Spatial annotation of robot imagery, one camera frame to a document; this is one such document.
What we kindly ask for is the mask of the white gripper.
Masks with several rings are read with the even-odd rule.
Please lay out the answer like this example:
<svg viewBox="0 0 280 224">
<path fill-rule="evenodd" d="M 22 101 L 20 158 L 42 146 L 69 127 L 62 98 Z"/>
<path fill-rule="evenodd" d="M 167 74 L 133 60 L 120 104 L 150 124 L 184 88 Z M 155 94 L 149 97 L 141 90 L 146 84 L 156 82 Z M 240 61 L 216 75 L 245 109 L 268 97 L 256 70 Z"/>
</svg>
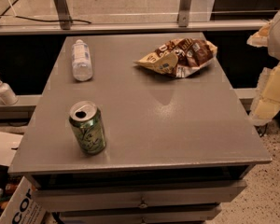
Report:
<svg viewBox="0 0 280 224">
<path fill-rule="evenodd" d="M 272 23 L 268 21 L 251 35 L 246 43 L 260 48 L 268 46 L 270 56 L 280 61 L 280 10 Z M 250 107 L 249 120 L 254 126 L 264 126 L 280 111 L 280 62 L 273 69 L 264 67 L 259 75 L 256 96 Z"/>
</svg>

